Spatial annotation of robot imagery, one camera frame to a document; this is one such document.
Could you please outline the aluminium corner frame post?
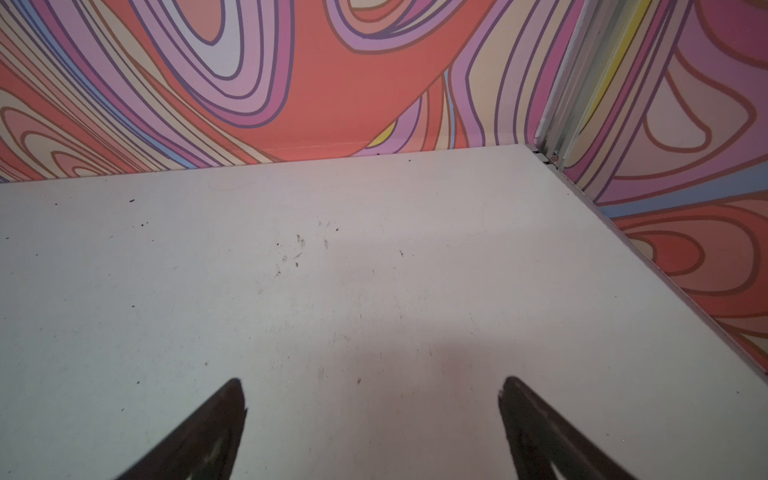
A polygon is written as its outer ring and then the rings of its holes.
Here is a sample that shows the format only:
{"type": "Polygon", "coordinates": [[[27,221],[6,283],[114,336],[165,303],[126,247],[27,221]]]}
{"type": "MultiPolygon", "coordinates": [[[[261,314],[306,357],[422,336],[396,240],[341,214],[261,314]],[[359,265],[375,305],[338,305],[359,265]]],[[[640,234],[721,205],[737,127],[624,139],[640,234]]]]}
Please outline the aluminium corner frame post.
{"type": "Polygon", "coordinates": [[[605,98],[650,8],[649,1],[586,1],[568,42],[542,119],[534,153],[563,168],[577,137],[605,98]]]}

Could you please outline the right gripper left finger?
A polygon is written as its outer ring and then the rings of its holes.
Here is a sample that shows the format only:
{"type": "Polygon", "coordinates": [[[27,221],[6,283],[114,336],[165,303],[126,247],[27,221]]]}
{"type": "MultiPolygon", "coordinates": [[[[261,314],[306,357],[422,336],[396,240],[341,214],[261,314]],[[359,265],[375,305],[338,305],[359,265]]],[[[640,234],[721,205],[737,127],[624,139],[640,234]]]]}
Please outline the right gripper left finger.
{"type": "Polygon", "coordinates": [[[120,477],[227,480],[246,415],[242,383],[232,378],[120,477]]]}

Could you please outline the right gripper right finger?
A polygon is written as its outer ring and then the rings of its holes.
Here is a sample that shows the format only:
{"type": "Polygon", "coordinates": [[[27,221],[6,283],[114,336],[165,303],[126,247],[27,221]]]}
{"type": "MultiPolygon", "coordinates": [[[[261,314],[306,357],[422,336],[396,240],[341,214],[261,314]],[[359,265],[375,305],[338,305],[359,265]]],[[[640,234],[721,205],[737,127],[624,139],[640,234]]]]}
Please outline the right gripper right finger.
{"type": "Polygon", "coordinates": [[[631,479],[518,377],[504,381],[498,407],[519,479],[631,479]]]}

